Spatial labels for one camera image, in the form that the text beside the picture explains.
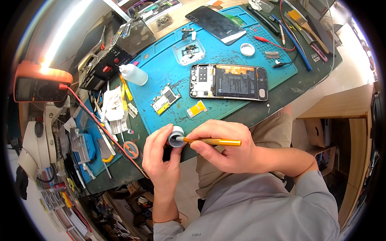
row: red switch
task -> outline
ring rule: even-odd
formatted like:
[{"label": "red switch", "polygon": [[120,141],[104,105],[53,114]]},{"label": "red switch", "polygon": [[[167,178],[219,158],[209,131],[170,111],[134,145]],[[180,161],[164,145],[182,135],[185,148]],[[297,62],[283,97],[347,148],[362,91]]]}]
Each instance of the red switch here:
[{"label": "red switch", "polygon": [[106,65],[105,67],[103,67],[102,71],[106,73],[109,72],[111,69],[112,68],[110,66]]}]

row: person's right hand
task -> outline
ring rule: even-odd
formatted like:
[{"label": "person's right hand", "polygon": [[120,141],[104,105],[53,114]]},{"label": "person's right hand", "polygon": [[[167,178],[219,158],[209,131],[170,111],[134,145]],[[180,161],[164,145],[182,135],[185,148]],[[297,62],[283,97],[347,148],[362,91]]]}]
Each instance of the person's right hand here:
[{"label": "person's right hand", "polygon": [[187,135],[187,139],[190,140],[198,138],[241,140],[240,147],[223,146],[225,150],[222,153],[202,141],[197,140],[190,144],[193,150],[220,171],[228,173],[263,173],[266,171],[264,163],[257,160],[258,148],[252,140],[248,127],[241,123],[208,120]]}]

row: multimeter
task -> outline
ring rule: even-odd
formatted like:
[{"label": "multimeter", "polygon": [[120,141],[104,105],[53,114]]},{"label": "multimeter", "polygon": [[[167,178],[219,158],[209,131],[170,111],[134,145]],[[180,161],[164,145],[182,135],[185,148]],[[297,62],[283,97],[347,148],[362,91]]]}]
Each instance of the multimeter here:
[{"label": "multimeter", "polygon": [[66,89],[59,84],[70,86],[70,73],[42,67],[30,61],[22,61],[17,67],[14,81],[15,102],[60,102],[67,96]]}]

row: green workbench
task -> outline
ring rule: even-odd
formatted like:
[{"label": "green workbench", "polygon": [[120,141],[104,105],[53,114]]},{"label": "green workbench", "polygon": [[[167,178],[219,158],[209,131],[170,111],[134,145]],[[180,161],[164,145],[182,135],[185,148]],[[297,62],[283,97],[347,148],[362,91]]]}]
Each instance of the green workbench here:
[{"label": "green workbench", "polygon": [[[308,14],[307,11],[303,9],[300,4],[297,4],[296,7],[304,16]],[[283,12],[290,10],[292,9],[287,4],[282,4]],[[261,13],[266,17],[270,15],[264,12]],[[281,19],[278,3],[276,3],[276,7],[272,10],[271,14],[274,14],[276,17]],[[274,35],[268,28],[266,29],[278,42],[281,42],[280,37]],[[314,87],[318,82],[320,82],[328,75],[332,65],[332,54],[327,56],[328,61],[325,63],[323,63],[321,59],[317,62],[314,62],[311,58],[311,55],[314,54],[315,51],[307,44],[306,40],[299,33],[297,33],[297,35],[300,43],[303,46],[305,55],[307,56],[308,61],[311,64],[312,71],[307,71],[304,62],[299,55],[297,59],[293,62],[296,68],[298,68],[298,73],[290,77],[274,89],[270,90],[269,99],[267,102],[252,101],[243,108],[233,112],[223,120],[231,122],[240,122],[246,125],[247,127],[252,127],[267,118],[268,116],[270,116],[271,114],[275,113],[282,107],[286,106],[288,103],[292,102],[294,99],[302,95],[310,88]],[[288,37],[286,38],[286,41],[289,42],[288,46],[292,46],[292,42]],[[290,58],[293,59],[295,57],[295,54],[295,51],[293,53],[289,53]],[[336,68],[343,61],[337,49],[335,49],[335,55],[336,57],[334,68]],[[115,88],[115,86],[120,84],[119,77],[117,76],[115,78],[112,78],[110,82],[110,87]],[[132,129],[134,130],[134,134],[130,135],[125,132],[125,141],[128,141],[130,139],[135,140],[135,143],[138,145],[139,149],[143,151],[143,147],[145,145],[146,138],[148,137],[148,133],[142,122],[142,119],[139,116],[134,119],[130,117],[130,123]],[[122,143],[120,135],[117,135],[117,137],[119,139],[119,143]],[[181,161],[186,161],[196,155],[197,153],[192,150],[189,145],[187,145],[182,151]],[[128,184],[144,177],[131,162],[125,160],[123,157],[121,157],[112,165],[110,165],[109,171],[111,173],[112,179],[108,177],[106,171],[103,171],[96,177],[95,180],[91,180],[89,183],[87,183],[87,187],[91,193],[97,193],[123,184]]]}]

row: blue silicone repair mat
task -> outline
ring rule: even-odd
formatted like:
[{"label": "blue silicone repair mat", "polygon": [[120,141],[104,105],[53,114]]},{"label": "blue silicone repair mat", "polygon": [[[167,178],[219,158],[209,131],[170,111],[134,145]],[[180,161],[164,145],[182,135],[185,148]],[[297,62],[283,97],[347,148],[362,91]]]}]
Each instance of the blue silicone repair mat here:
[{"label": "blue silicone repair mat", "polygon": [[[88,99],[85,101],[85,105],[89,110],[92,111],[92,107],[91,107],[90,101]],[[96,124],[92,120],[89,120],[88,118],[87,118],[87,122],[85,125],[85,129],[83,130],[81,128],[80,119],[82,117],[82,114],[83,114],[83,110],[80,110],[79,114],[77,115],[77,117],[75,119],[75,123],[76,123],[76,127],[79,128],[81,133],[83,133],[85,130],[87,130],[87,133],[89,133],[93,138],[93,143],[94,143],[94,147],[95,147],[95,160],[92,164],[87,163],[87,165],[90,167],[91,171],[93,171],[94,176],[96,176],[96,178],[98,178],[97,175],[99,175],[99,173],[101,173],[102,171],[105,170],[105,165],[102,162],[102,157],[101,157],[100,150],[98,147],[98,142],[97,142],[97,140],[99,138],[102,138],[102,135],[100,134]],[[74,152],[74,155],[75,155],[76,161],[80,162],[79,153]],[[106,163],[107,167],[109,167],[111,164],[113,164],[121,156],[122,156],[121,154],[117,153],[110,162]],[[89,181],[92,180],[91,176],[85,170],[83,170],[82,165],[79,165],[79,169],[81,170],[81,173],[82,173],[83,179],[85,180],[85,183],[88,183]]]},{"label": "blue silicone repair mat", "polygon": [[[205,49],[205,57],[195,64],[243,64],[264,67],[267,70],[269,90],[298,72],[294,64],[272,68],[274,60],[267,59],[264,51],[278,51],[281,57],[278,59],[280,62],[290,62],[291,59],[282,49],[253,38],[257,35],[278,44],[258,21],[241,7],[230,7],[221,12],[240,17],[245,23],[243,28],[247,34],[228,46],[200,26],[190,22],[166,35],[134,59],[134,61],[139,62],[138,67],[149,75],[147,83],[143,86],[129,82],[130,91],[149,134],[169,123],[182,127],[187,134],[205,121],[209,119],[220,120],[249,103],[249,101],[238,100],[202,99],[208,111],[201,112],[193,118],[189,117],[186,110],[197,104],[200,99],[189,97],[191,64],[179,65],[173,54],[172,46],[181,41],[181,28],[194,28],[197,32],[197,38]],[[255,47],[255,54],[251,57],[242,55],[240,52],[242,43],[252,44]],[[179,93],[181,98],[158,116],[150,104],[168,83],[170,83],[172,91],[175,94]]]}]

